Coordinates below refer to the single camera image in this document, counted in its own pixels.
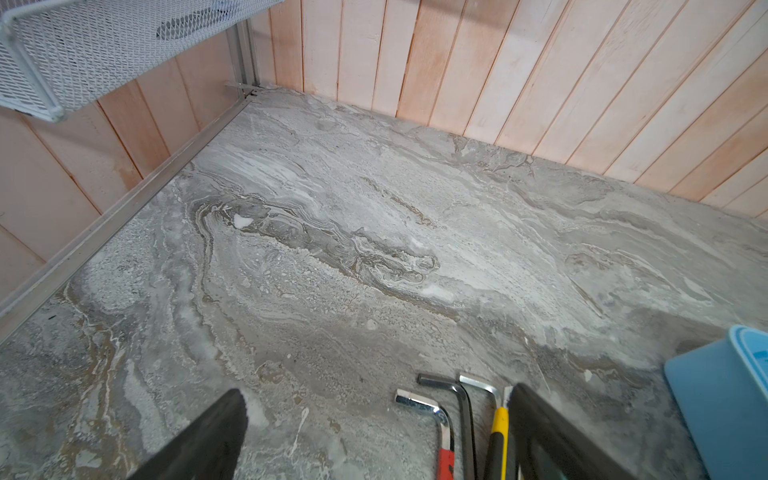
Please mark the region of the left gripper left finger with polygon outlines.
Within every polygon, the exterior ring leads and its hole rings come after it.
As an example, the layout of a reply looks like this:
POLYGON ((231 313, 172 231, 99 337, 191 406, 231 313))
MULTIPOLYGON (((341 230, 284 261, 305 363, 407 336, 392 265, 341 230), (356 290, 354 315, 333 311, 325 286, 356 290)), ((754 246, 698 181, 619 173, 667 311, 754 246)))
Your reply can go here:
POLYGON ((232 479, 248 424, 242 393, 230 389, 131 477, 232 479))

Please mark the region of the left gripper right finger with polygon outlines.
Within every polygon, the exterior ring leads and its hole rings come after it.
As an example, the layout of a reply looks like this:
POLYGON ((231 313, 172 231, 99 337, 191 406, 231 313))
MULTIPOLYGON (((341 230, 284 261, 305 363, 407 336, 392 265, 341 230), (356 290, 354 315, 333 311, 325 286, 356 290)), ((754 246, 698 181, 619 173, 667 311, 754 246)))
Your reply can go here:
POLYGON ((633 477, 532 387, 516 384, 508 408, 517 479, 633 477))

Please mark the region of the blue translucent plastic toolbox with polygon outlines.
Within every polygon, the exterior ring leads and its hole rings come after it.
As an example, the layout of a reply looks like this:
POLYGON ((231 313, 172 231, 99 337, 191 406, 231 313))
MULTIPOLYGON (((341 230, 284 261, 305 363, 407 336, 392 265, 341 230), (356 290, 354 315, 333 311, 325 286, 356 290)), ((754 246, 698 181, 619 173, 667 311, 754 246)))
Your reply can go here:
POLYGON ((711 479, 767 477, 767 334, 735 325, 664 374, 711 479))

